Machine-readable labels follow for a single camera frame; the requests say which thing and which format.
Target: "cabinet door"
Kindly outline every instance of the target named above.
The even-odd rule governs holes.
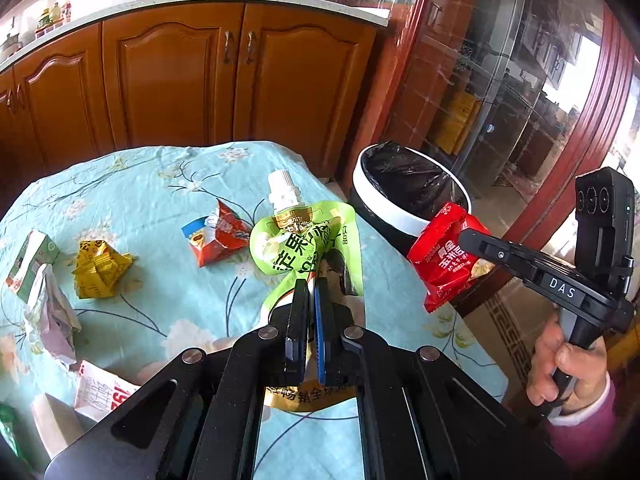
[[[48,173],[114,150],[104,101],[100,24],[72,32],[14,66],[16,104]]]
[[[273,140],[333,176],[375,35],[334,14],[247,4],[234,140]]]
[[[158,7],[104,22],[106,94],[118,148],[231,140],[243,7]]]
[[[34,180],[46,174],[33,139],[23,131],[18,117],[14,71],[0,74],[0,216]]]

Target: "white carton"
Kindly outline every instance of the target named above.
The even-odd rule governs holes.
[[[49,458],[53,459],[84,433],[76,412],[49,394],[35,396],[31,413]]]
[[[89,361],[82,361],[79,375],[74,409],[96,422],[103,420],[139,388]]]

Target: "pink sleeve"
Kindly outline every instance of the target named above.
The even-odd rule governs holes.
[[[616,415],[613,401],[616,389],[610,382],[609,392],[600,408],[576,426],[554,426],[547,423],[551,445],[571,469],[578,470],[590,463],[599,462],[608,451]]]

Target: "trash can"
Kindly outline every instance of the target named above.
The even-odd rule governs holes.
[[[462,183],[431,157],[395,142],[360,152],[349,204],[403,256],[445,202],[471,213]]]

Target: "das logo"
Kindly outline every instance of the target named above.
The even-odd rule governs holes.
[[[553,289],[559,294],[562,294],[563,296],[566,296],[569,299],[571,299],[575,295],[574,287],[561,282],[557,278],[551,278],[551,280],[549,280],[549,288]]]

